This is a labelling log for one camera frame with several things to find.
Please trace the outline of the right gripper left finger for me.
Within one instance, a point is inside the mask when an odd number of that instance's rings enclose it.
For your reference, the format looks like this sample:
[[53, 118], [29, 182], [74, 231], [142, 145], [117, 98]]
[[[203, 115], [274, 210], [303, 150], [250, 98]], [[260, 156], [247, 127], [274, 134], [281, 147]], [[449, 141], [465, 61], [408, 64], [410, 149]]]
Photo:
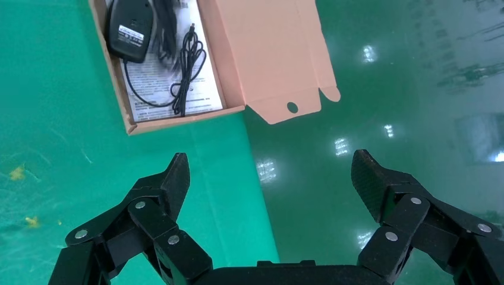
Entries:
[[177, 218], [190, 186], [185, 153], [160, 173], [140, 178], [116, 206], [70, 231], [50, 284], [110, 284], [127, 262], [144, 255], [166, 284], [196, 284], [211, 257]]

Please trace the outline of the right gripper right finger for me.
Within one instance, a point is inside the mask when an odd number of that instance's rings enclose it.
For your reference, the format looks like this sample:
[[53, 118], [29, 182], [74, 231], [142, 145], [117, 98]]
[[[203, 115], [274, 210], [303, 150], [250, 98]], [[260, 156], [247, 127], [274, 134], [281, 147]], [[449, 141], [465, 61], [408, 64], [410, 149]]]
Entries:
[[358, 265], [394, 284], [413, 250], [427, 254], [455, 284], [503, 283], [503, 233], [429, 193], [409, 173], [381, 166], [366, 150], [352, 158], [352, 184], [379, 228]]

